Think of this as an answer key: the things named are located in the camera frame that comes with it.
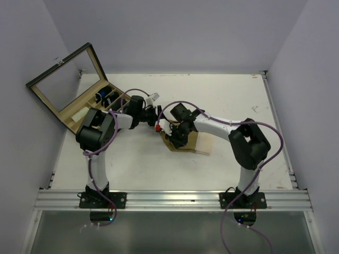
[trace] white table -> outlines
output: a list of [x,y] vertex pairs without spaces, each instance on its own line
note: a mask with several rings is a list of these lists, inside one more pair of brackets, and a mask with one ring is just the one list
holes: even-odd
[[[83,75],[79,93],[91,83]],[[158,92],[162,106],[174,100],[195,103],[207,112],[227,119],[248,117],[275,126],[260,75],[146,75],[111,74],[111,83],[121,90],[140,88]],[[129,95],[142,95],[131,92]],[[272,149],[279,147],[274,132],[261,127]],[[237,186],[240,166],[230,144],[215,137],[211,156],[170,152],[159,134],[146,123],[134,130],[121,130],[106,151],[106,173],[111,189],[117,190],[220,190]],[[60,148],[52,189],[84,189],[86,161],[75,135],[69,130]],[[264,167],[261,190],[292,189],[287,163],[281,153]]]

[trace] red object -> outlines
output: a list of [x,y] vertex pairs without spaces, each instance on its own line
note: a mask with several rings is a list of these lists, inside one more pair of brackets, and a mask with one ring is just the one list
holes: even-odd
[[156,130],[156,132],[160,132],[161,131],[161,126],[159,124],[157,124],[155,126],[155,130]]

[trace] wooden box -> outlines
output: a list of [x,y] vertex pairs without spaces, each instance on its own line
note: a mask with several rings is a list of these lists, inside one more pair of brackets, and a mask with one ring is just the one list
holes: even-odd
[[[90,74],[92,81],[79,87],[81,73]],[[77,132],[84,119],[87,108],[108,110],[114,106],[117,110],[122,96],[125,104],[130,99],[107,80],[90,43],[86,43],[65,59],[60,60],[53,67],[28,82],[26,86],[74,133]],[[103,98],[97,102],[96,95],[98,98],[98,92],[107,86],[109,88],[105,88],[106,90],[112,90],[106,94],[101,93]]]

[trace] mounting plate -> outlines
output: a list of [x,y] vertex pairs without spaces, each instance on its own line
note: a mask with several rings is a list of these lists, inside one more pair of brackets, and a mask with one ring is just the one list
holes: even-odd
[[[235,192],[221,192],[219,193],[219,202],[220,208],[225,209],[226,206],[237,196]],[[267,203],[265,198],[265,193],[257,192],[256,195],[252,198],[251,202],[241,203],[237,200],[232,206],[231,209],[251,209],[253,205],[256,203],[257,209],[266,209]]]
[[[106,196],[113,201],[117,209],[125,209],[127,193],[126,192],[109,192]],[[98,200],[89,197],[86,192],[81,192],[79,208],[82,209],[100,209],[108,208],[106,200]]]

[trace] gray partition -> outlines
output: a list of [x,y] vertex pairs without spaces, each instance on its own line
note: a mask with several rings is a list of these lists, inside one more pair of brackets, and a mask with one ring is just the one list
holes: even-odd
[[[100,228],[89,212],[44,211],[32,253],[226,253],[220,239],[220,212],[120,212]],[[275,253],[315,253],[303,212],[258,212],[255,227],[272,241]],[[227,214],[225,238],[234,253],[270,253],[257,233],[239,227]]]

